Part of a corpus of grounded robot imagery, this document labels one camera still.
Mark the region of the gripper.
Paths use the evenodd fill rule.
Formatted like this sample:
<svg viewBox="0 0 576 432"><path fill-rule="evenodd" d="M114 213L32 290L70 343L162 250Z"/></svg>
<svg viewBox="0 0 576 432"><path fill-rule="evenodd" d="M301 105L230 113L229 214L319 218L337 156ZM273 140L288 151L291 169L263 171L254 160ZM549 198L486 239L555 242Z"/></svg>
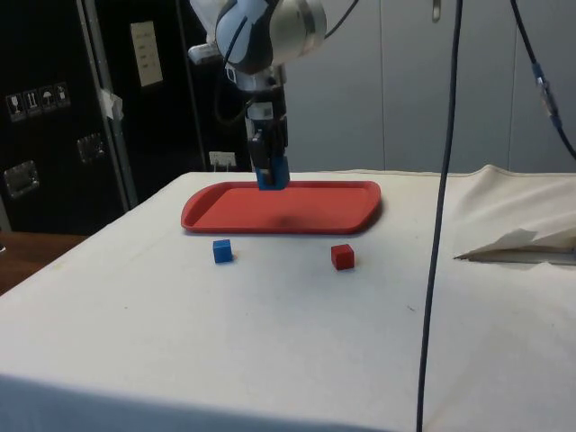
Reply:
<svg viewBox="0 0 576 432"><path fill-rule="evenodd" d="M271 185L270 151L262 130L271 128L271 154L283 157L288 145L286 102L283 87L253 94L248 104L247 130L254 135L249 141L252 165L260 185Z"/></svg>

